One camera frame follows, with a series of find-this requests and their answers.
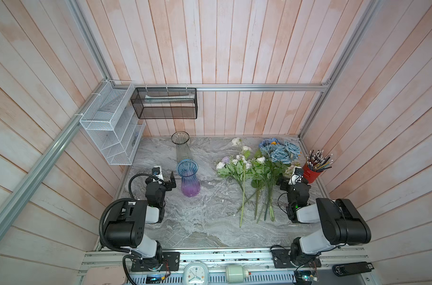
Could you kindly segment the red pencil cup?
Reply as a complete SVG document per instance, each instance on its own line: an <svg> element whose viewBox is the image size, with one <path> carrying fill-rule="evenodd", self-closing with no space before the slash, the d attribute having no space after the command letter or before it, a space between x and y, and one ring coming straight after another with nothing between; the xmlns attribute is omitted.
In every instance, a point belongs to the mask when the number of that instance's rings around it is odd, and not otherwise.
<svg viewBox="0 0 432 285"><path fill-rule="evenodd" d="M321 174L321 172L316 172L313 171L308 164L303 166L303 170L304 170L304 179L308 181L309 184L314 183L314 181L319 177L319 175Z"/></svg>

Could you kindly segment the clear grey glass vase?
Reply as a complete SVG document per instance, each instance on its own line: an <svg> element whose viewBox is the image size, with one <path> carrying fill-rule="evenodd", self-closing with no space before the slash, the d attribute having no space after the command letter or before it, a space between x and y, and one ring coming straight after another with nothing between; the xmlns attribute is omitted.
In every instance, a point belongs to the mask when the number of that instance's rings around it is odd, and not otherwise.
<svg viewBox="0 0 432 285"><path fill-rule="evenodd" d="M171 137L171 141L176 146L176 157L178 163L183 160L193 159L193 155L189 147L189 140L190 135L185 131L177 131Z"/></svg>

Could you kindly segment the pale green cylinder device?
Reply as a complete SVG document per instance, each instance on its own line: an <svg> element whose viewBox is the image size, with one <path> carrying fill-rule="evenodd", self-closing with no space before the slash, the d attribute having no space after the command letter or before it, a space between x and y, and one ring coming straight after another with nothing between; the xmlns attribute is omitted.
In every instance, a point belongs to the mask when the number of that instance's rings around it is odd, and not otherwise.
<svg viewBox="0 0 432 285"><path fill-rule="evenodd" d="M226 266L225 276L227 283L243 283L250 276L251 272L245 269L243 266L231 264Z"/></svg>

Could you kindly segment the pastel purple flower bunch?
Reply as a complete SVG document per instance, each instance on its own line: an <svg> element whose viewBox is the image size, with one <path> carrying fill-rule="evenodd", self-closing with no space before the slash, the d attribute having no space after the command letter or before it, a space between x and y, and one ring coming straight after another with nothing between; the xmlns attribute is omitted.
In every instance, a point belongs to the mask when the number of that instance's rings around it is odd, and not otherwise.
<svg viewBox="0 0 432 285"><path fill-rule="evenodd" d="M235 180L241 188L244 198L246 198L246 182L251 178L251 163L246 156L238 154L236 156L226 156L216 163L216 171L222 178Z"/></svg>

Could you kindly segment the white flower stem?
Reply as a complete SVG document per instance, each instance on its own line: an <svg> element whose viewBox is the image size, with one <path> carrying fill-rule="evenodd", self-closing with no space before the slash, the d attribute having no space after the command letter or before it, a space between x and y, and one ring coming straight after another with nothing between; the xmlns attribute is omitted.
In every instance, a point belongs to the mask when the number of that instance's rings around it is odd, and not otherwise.
<svg viewBox="0 0 432 285"><path fill-rule="evenodd" d="M241 228L244 220L244 208L246 203L248 202L246 195L246 180L251 166L249 157L252 150L250 147L245 146L242 142L242 139L239 137L232 139L232 144L233 146L240 149L240 153L234 156L234 158L232 159L232 165L234 166L235 170L235 179L242 190L242 205L240 208L241 216L239 224L239 227Z"/></svg>

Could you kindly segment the blue rose bunch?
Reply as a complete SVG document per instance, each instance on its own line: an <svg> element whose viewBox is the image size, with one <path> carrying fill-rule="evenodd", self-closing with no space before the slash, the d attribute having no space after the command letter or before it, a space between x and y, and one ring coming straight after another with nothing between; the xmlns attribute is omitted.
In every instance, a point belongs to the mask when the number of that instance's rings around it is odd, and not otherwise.
<svg viewBox="0 0 432 285"><path fill-rule="evenodd" d="M276 138L263 140L259 145L262 155L266 158L264 183L266 186L267 194L265 200L265 213L264 220L267 217L272 222L275 221L275 213L273 209L273 195L274 187L280 175L282 175L287 168L292 166L298 160L301 154L301 148L289 141L280 142Z"/></svg>

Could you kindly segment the green circuit board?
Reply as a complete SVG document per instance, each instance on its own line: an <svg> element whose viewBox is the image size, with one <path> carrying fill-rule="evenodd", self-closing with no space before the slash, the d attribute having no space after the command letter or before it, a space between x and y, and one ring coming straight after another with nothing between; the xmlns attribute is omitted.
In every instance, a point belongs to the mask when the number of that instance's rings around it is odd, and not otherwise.
<svg viewBox="0 0 432 285"><path fill-rule="evenodd" d="M312 274L311 271L295 271L294 284L295 285L312 285L318 278Z"/></svg>

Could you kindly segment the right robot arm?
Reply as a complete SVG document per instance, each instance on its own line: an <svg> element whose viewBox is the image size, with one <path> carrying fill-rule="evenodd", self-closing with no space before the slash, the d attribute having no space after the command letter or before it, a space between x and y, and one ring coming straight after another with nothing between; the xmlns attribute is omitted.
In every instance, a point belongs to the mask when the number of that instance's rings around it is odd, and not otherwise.
<svg viewBox="0 0 432 285"><path fill-rule="evenodd" d="M371 241L368 224L349 199L317 198L309 204L310 185L306 179L280 176L276 184L287 195L285 213L292 223L320 224L319 230L293 240L289 257L295 266L306 265L320 254L344 245Z"/></svg>

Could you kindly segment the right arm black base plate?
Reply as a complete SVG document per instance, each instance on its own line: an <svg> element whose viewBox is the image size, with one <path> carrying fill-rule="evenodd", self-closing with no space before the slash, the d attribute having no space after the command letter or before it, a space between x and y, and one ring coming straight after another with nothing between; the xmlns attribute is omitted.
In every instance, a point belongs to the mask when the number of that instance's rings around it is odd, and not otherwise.
<svg viewBox="0 0 432 285"><path fill-rule="evenodd" d="M279 268L320 268L322 263L319 258L315 258L313 261L310 261L306 264L294 264L290 259L290 251L289 249L281 248L281 247L273 247L270 249L270 253L272 256L272 260L274 262L274 267Z"/></svg>

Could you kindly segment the black mesh basket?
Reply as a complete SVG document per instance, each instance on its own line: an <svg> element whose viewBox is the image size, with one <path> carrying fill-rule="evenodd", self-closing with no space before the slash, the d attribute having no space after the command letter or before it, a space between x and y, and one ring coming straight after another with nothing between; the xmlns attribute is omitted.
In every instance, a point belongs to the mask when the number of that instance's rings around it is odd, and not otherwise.
<svg viewBox="0 0 432 285"><path fill-rule="evenodd" d="M137 87L130 102L139 119L198 117L198 97L194 88Z"/></svg>

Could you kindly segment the mixed blue pink bouquet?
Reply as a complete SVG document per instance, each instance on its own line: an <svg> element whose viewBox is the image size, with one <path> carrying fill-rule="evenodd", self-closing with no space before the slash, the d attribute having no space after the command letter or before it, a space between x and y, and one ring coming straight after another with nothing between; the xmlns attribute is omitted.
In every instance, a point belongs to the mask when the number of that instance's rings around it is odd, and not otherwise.
<svg viewBox="0 0 432 285"><path fill-rule="evenodd" d="M275 185L281 176L292 176L292 168L300 165L300 154L300 147L289 141L281 142L276 138L268 138L259 144L259 151L252 160L251 186L256 190L256 205L259 204L262 193L265 194L265 201L260 210L255 210L257 220L270 218L271 221L275 221Z"/></svg>

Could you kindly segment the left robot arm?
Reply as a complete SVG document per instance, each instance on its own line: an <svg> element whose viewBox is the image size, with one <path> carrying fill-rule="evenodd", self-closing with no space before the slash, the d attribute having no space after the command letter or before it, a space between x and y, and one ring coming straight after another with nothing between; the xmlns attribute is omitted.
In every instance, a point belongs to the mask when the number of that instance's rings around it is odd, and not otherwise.
<svg viewBox="0 0 432 285"><path fill-rule="evenodd" d="M145 200L136 199L132 182L145 177ZM124 252L128 258L143 262L148 268L156 268L163 263L162 247L145 233L146 224L157 224L165 215L165 197L168 191L176 188L174 173L165 181L160 167L152 173L138 173L128 183L129 198L120 198L110 203L100 218L98 231L102 246L117 252Z"/></svg>

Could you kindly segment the black remote device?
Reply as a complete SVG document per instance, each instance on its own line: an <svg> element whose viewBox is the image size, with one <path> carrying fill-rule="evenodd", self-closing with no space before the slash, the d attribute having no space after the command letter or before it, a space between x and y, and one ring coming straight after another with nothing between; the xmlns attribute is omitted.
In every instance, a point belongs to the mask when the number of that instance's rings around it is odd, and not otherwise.
<svg viewBox="0 0 432 285"><path fill-rule="evenodd" d="M374 269L371 262L353 262L337 264L332 267L332 272L338 277L346 277L356 274L368 273Z"/></svg>

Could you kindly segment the blue purple glass vase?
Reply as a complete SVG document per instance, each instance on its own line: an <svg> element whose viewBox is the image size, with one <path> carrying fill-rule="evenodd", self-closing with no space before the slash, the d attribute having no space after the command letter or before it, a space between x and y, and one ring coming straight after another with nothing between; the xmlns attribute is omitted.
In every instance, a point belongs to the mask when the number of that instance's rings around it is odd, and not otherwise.
<svg viewBox="0 0 432 285"><path fill-rule="evenodd" d="M177 174L181 177L181 191L186 197L194 197L200 193L197 173L198 164L194 160L185 159L177 165Z"/></svg>

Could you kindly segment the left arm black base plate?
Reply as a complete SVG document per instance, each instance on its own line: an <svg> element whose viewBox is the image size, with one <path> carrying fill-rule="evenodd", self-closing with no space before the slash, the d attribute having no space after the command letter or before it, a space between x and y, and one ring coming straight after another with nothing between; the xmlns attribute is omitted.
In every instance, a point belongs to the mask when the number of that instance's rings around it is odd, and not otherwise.
<svg viewBox="0 0 432 285"><path fill-rule="evenodd" d="M131 266L131 271L136 272L165 272L178 271L180 265L179 252L160 252L152 258L142 258L139 261L134 261Z"/></svg>

